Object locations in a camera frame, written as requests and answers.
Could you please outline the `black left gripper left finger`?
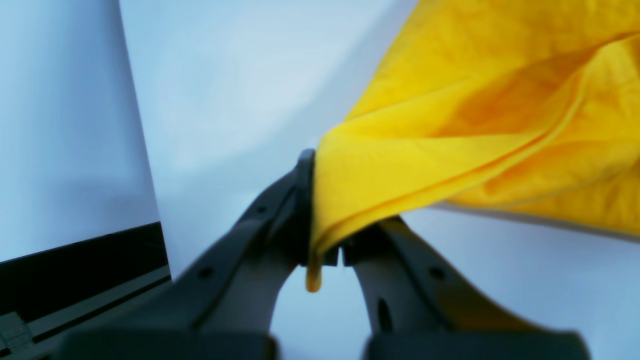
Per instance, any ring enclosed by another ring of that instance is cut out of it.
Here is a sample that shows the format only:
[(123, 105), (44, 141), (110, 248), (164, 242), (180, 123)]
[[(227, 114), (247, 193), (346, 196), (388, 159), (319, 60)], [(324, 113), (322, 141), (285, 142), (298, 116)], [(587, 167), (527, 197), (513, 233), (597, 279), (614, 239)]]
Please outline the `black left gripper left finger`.
[(132, 312), (74, 330), (57, 360), (279, 360), (270, 335), (282, 285), (307, 259), (313, 149), (265, 189), (167, 290)]

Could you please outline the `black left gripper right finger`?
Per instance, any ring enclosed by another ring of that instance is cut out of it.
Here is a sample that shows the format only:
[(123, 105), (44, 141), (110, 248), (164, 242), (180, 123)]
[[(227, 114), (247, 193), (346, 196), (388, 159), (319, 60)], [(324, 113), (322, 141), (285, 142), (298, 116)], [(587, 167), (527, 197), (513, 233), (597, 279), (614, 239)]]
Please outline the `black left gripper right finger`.
[(365, 299), (365, 360), (589, 360), (580, 335), (521, 319), (474, 287), (399, 217), (342, 243)]

